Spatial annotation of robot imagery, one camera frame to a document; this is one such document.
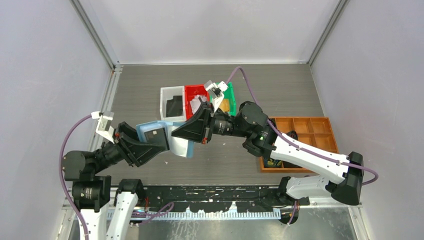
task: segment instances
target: yellow object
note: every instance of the yellow object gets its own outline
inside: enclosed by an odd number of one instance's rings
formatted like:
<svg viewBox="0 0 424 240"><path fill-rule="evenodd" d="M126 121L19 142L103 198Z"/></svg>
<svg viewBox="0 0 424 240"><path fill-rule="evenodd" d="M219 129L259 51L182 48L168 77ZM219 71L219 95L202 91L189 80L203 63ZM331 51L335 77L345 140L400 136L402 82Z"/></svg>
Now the yellow object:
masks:
<svg viewBox="0 0 424 240"><path fill-rule="evenodd" d="M230 111L230 100L224 98L224 100L221 102L221 105L219 105L219 108L223 111L223 112L229 112Z"/></svg>

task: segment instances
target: small part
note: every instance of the small part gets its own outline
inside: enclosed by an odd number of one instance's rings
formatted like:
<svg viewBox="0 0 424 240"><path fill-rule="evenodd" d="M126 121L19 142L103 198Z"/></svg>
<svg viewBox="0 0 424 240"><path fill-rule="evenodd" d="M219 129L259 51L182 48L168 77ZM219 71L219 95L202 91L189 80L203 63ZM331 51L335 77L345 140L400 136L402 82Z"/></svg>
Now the small part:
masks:
<svg viewBox="0 0 424 240"><path fill-rule="evenodd" d="M166 117L179 117L183 115L183 96L175 95L166 101Z"/></svg>
<svg viewBox="0 0 424 240"><path fill-rule="evenodd" d="M265 168L281 168L283 165L283 161L275 160L273 158L263 159L263 166Z"/></svg>
<svg viewBox="0 0 424 240"><path fill-rule="evenodd" d="M205 95L194 96L194 98L190 101L191 113L195 114L198 111L201 103L206 101L207 101L207 98Z"/></svg>
<svg viewBox="0 0 424 240"><path fill-rule="evenodd" d="M279 219L279 221L283 224L288 224L291 217L292 217L292 212L282 212L281 219ZM290 224L294 224L298 220L298 218L299 218L299 211L295 211L293 219L291 220Z"/></svg>
<svg viewBox="0 0 424 240"><path fill-rule="evenodd" d="M224 100L222 100L221 102L221 105L219 105L219 108L224 113L228 113L230 111L230 100L228 100L227 98L224 98Z"/></svg>
<svg viewBox="0 0 424 240"><path fill-rule="evenodd" d="M143 183L140 179L122 179L119 182L118 189L115 193L115 200L113 205L117 205L117 196L122 192L130 192L132 194L137 194L139 201L143 201L146 198L146 191L143 188Z"/></svg>
<svg viewBox="0 0 424 240"><path fill-rule="evenodd" d="M223 81L216 84L210 80L203 86L212 99L211 103L213 105L213 112L215 113L219 109L221 102L224 100L224 92L228 89L228 86Z"/></svg>
<svg viewBox="0 0 424 240"><path fill-rule="evenodd" d="M146 142L149 144L159 145L165 148L165 151L170 149L166 130L164 127L144 132Z"/></svg>
<svg viewBox="0 0 424 240"><path fill-rule="evenodd" d="M111 126L111 123L114 119L114 113L110 111L94 111L91 113L91 118L98 119L95 132L108 141L113 142L115 129Z"/></svg>

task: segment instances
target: metal floor panel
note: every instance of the metal floor panel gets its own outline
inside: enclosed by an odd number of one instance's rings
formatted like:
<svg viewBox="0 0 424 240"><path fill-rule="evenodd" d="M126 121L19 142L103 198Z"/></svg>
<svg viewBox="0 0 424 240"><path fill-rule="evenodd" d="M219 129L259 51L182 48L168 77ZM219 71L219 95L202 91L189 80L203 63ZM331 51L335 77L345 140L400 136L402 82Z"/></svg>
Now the metal floor panel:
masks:
<svg viewBox="0 0 424 240"><path fill-rule="evenodd" d="M236 65L125 65L112 111L113 124L131 126L160 120L160 88L225 81ZM306 64L243 65L259 105L269 116L323 116L310 67ZM237 105L252 101L238 72L233 78ZM260 173L258 159L242 147L243 138L214 135L207 145L195 144L193 158L162 153L147 164L129 167L125 161L100 175L141 179L149 185L276 185L284 174Z"/></svg>
<svg viewBox="0 0 424 240"><path fill-rule="evenodd" d="M73 225L69 240L79 239ZM152 221L130 227L126 240L357 240L348 208L300 208L290 227L278 220Z"/></svg>

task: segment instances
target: gray floor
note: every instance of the gray floor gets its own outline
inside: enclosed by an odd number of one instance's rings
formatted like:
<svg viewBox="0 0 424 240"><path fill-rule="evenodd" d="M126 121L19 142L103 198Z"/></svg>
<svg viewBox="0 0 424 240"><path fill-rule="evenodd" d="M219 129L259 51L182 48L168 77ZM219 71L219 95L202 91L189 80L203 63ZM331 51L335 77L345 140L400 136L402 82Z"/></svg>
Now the gray floor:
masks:
<svg viewBox="0 0 424 240"><path fill-rule="evenodd" d="M131 126L160 120L161 87L225 81L235 65L124 66L112 106L116 125ZM311 71L306 64L243 65L259 105L269 116L323 116ZM241 75L233 79L238 104L252 101ZM100 175L141 179L148 185L276 185L283 174L260 173L258 159L242 148L244 138L214 135L207 145L196 144L194 157L162 153L136 168L125 161Z"/></svg>

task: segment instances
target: white bracket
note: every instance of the white bracket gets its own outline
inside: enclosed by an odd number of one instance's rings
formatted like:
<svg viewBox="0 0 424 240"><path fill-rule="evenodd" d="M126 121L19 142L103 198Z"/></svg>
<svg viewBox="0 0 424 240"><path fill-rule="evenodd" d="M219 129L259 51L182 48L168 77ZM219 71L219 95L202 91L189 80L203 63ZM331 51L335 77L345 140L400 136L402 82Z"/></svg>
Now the white bracket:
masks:
<svg viewBox="0 0 424 240"><path fill-rule="evenodd" d="M207 81L207 83L205 83L203 86L204 89L209 93L209 96L212 97L213 112L215 113L224 100L224 92L228 89L228 86L223 81L216 84L211 80Z"/></svg>
<svg viewBox="0 0 424 240"><path fill-rule="evenodd" d="M113 142L115 129L111 126L111 124L114 119L114 113L111 111L94 111L91 113L91 118L98 119L95 132L110 142Z"/></svg>

